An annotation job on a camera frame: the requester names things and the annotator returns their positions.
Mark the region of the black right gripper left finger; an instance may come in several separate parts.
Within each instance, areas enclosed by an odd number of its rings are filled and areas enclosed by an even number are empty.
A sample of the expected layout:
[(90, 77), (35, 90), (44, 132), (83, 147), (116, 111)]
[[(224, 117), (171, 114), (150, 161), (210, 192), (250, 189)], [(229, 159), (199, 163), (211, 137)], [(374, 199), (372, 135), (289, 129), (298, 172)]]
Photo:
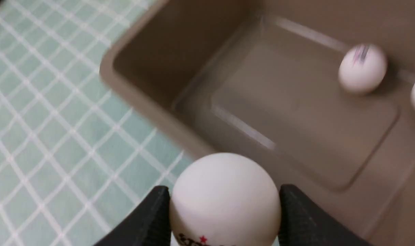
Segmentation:
[(170, 194), (167, 186), (155, 186), (139, 205), (96, 246), (169, 246)]

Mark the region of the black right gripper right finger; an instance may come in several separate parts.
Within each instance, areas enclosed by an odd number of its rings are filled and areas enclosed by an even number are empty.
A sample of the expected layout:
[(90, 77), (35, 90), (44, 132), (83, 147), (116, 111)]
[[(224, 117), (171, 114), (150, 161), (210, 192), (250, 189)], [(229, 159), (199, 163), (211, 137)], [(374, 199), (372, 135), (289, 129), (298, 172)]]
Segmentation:
[(293, 184), (280, 187), (281, 246), (369, 246)]

